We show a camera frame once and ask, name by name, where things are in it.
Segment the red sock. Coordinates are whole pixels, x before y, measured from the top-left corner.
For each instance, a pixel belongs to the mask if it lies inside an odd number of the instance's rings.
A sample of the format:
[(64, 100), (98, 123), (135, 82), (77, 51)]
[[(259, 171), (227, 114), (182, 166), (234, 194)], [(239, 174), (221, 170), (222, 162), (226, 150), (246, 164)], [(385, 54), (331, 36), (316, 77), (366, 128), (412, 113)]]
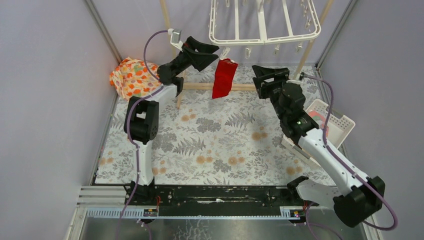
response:
[(229, 95), (238, 64), (229, 58), (220, 59), (215, 73), (212, 87), (212, 99), (223, 98)]

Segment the white clip sock hanger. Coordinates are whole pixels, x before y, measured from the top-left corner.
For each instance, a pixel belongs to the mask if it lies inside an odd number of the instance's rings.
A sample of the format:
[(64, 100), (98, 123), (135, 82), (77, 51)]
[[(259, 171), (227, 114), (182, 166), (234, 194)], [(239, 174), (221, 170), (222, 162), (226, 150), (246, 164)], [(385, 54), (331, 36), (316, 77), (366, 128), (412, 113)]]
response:
[(249, 59), (256, 46), (271, 46), (279, 54), (283, 44), (302, 44), (315, 40), (322, 32), (322, 21), (312, 0), (212, 0), (208, 38), (222, 48), (220, 58), (241, 47)]

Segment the white perforated plastic basket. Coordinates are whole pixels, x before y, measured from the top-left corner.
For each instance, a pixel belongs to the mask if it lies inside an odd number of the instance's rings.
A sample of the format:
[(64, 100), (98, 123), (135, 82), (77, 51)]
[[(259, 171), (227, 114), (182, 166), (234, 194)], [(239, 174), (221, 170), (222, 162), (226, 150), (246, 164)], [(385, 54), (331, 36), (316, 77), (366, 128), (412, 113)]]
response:
[[(315, 99), (305, 111), (308, 115), (310, 111), (317, 111), (326, 117), (328, 114), (328, 106), (329, 105), (324, 101)], [(332, 110), (327, 125), (329, 128), (327, 138), (335, 147), (339, 148), (356, 124), (346, 115), (337, 117), (334, 113), (336, 113), (336, 111)], [(286, 136), (283, 136), (281, 144), (310, 167), (317, 168), (320, 166), (320, 164), (308, 152), (295, 145), (293, 141)]]

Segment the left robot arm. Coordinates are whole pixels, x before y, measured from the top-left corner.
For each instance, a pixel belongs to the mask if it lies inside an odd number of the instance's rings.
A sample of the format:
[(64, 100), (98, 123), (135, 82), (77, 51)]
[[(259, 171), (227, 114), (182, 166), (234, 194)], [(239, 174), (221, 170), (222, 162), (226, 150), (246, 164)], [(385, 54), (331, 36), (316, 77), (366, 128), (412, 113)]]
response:
[(127, 105), (124, 132), (135, 146), (135, 177), (130, 182), (126, 205), (148, 206), (156, 200), (152, 170), (153, 140), (159, 131), (160, 107), (178, 97), (183, 90), (184, 78), (179, 75), (188, 67), (199, 72), (218, 59), (219, 46), (202, 43), (192, 36), (177, 44), (179, 53), (168, 63), (158, 67), (160, 86), (152, 95), (132, 96)]

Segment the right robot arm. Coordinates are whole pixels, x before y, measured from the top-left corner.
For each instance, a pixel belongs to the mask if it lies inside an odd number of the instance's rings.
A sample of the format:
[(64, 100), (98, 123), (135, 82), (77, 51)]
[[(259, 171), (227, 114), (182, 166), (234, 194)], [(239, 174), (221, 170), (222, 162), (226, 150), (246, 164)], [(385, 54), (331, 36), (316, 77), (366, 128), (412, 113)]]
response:
[(384, 181), (370, 178), (356, 168), (323, 135), (319, 124), (304, 110), (306, 97), (302, 88), (289, 80), (288, 68), (253, 65), (253, 83), (260, 99), (269, 99), (279, 119), (283, 134), (306, 151), (328, 173), (335, 187), (299, 177), (288, 186), (287, 201), (299, 206), (314, 202), (334, 210), (348, 227), (355, 227), (383, 206)]

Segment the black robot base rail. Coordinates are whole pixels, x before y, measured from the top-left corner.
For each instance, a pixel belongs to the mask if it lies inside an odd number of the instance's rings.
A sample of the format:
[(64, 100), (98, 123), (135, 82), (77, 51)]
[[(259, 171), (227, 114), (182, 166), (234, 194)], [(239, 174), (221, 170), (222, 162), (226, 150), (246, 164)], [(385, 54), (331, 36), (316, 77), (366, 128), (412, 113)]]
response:
[(286, 186), (154, 185), (150, 206), (165, 213), (271, 214), (279, 208), (303, 210), (307, 202)]

